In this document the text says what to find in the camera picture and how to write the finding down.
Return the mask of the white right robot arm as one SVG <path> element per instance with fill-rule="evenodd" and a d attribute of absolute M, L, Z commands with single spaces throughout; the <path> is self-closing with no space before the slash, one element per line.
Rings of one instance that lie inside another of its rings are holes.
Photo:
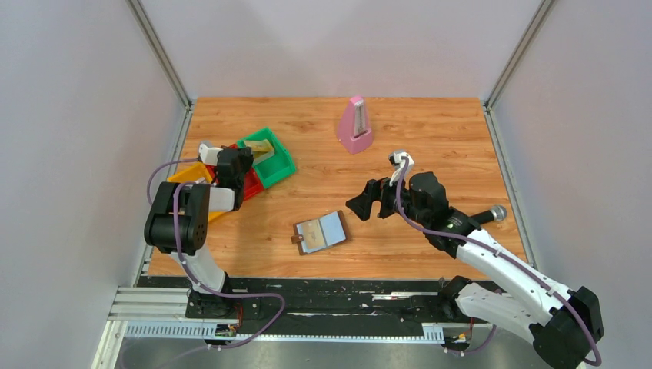
<path fill-rule="evenodd" d="M 573 290 L 503 248 L 482 227 L 491 219 L 489 212 L 468 216 L 450 206 L 444 186 L 431 172 L 413 175 L 407 184 L 370 180 L 346 205 L 366 221 L 376 201 L 379 218 L 400 214 L 436 249 L 478 269 L 502 289 L 490 291 L 456 276 L 441 290 L 450 311 L 521 337 L 552 368 L 602 364 L 597 343 L 604 326 L 597 295 L 586 287 Z"/>

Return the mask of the brown leather card holder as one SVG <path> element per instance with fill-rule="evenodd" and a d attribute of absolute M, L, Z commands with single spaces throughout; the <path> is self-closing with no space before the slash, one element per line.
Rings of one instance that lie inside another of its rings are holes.
<path fill-rule="evenodd" d="M 300 255 L 323 251 L 352 239 L 342 210 L 298 222 L 293 225 L 293 231 L 291 243 L 297 246 Z"/>

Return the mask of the gold striped card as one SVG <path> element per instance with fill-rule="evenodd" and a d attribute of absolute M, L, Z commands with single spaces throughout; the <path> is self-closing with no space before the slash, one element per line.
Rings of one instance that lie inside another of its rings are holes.
<path fill-rule="evenodd" d="M 246 147 L 249 147 L 253 152 L 268 153 L 273 152 L 273 145 L 269 140 L 243 140 L 243 143 Z"/>

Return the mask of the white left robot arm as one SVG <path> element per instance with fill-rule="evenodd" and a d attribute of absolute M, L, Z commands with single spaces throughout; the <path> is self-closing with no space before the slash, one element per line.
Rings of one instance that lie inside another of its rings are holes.
<path fill-rule="evenodd" d="M 215 147 L 201 143 L 195 159 L 212 166 L 215 178 L 207 183 L 165 181 L 149 198 L 145 222 L 146 244 L 167 254 L 184 269 L 191 288 L 199 294 L 234 298 L 228 274 L 211 256 L 205 243 L 211 212 L 238 211 L 245 200 L 245 178 L 254 155 L 249 147 Z"/>

